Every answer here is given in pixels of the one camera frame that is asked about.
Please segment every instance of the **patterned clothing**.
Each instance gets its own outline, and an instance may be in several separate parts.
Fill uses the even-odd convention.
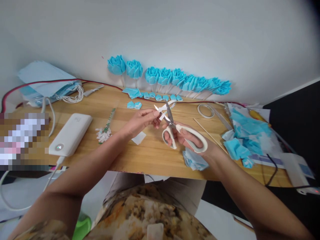
[[[37,224],[15,239],[68,239],[65,231],[62,222],[52,220]],[[156,237],[147,238],[149,234]],[[107,196],[91,232],[84,238],[91,239],[216,238],[174,198],[149,183]]]

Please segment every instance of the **black cable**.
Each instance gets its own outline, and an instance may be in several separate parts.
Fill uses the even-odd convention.
[[[154,181],[153,177],[151,177],[149,174],[146,174],[146,175],[149,176],[152,179],[152,181]]]
[[[274,166],[276,167],[276,170],[274,171],[274,173],[272,174],[269,182],[265,185],[266,187],[268,187],[270,185],[270,183],[272,182],[272,179],[274,178],[274,176],[276,175],[277,171],[278,171],[278,166],[277,164],[273,161],[273,159],[269,156],[269,154],[267,154],[268,158],[271,160],[271,162],[274,164]],[[305,186],[299,186],[299,187],[289,187],[289,188],[293,188],[293,189],[301,189],[301,188],[309,188],[309,187],[314,187],[317,188],[319,186],[311,186],[311,185],[305,185]]]
[[[269,154],[267,154],[268,158],[271,160],[271,162],[273,162],[274,166],[276,167],[276,170],[274,171],[274,173],[272,174],[271,178],[269,179],[269,182],[266,184],[266,186],[268,187],[270,185],[270,183],[272,182],[274,176],[276,175],[277,171],[278,171],[278,166],[277,164],[273,161],[273,159],[269,156]]]

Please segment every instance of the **scissor blade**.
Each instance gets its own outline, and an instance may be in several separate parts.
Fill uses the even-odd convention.
[[[168,104],[168,102],[167,102],[166,99],[165,99],[165,101],[166,101],[166,105],[167,105],[168,118],[169,118],[169,120],[173,123],[173,117],[172,117],[172,113],[171,113],[170,106],[169,106],[169,104]]]

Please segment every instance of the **white paper piece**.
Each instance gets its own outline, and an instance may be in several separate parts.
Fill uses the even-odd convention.
[[[146,137],[146,134],[144,132],[141,132],[136,137],[132,138],[131,140],[135,144],[139,145],[145,137]]]
[[[230,130],[230,131],[226,132],[225,134],[222,135],[222,138],[225,141],[230,141],[230,140],[234,139],[234,131]]]

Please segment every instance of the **white power bank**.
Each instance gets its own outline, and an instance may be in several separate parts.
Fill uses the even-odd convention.
[[[86,133],[92,117],[74,113],[49,146],[49,154],[68,157],[74,154]]]

